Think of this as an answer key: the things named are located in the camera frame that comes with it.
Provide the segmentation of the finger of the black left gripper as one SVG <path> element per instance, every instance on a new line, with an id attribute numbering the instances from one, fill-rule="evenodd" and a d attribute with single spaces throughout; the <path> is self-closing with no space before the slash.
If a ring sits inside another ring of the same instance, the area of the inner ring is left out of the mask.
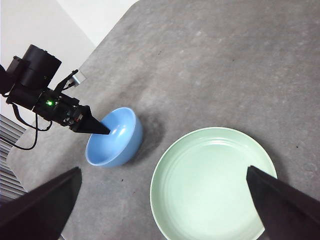
<path id="1" fill-rule="evenodd" d="M 93 117 L 89 106 L 77 106 L 73 115 L 75 133 L 108 135 L 110 129 Z"/>

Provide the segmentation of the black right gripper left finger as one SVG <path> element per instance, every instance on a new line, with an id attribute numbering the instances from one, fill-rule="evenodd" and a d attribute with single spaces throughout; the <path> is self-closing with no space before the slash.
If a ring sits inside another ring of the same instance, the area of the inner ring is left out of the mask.
<path id="1" fill-rule="evenodd" d="M 74 167 L 0 206 L 2 240 L 57 240 L 74 209 L 82 171 Z"/>

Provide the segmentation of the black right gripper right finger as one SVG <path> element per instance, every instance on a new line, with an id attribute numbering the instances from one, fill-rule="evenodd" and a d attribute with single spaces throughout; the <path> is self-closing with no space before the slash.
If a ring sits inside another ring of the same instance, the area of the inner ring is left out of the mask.
<path id="1" fill-rule="evenodd" d="M 251 165 L 246 182 L 271 240 L 318 240 L 320 202 Z"/>

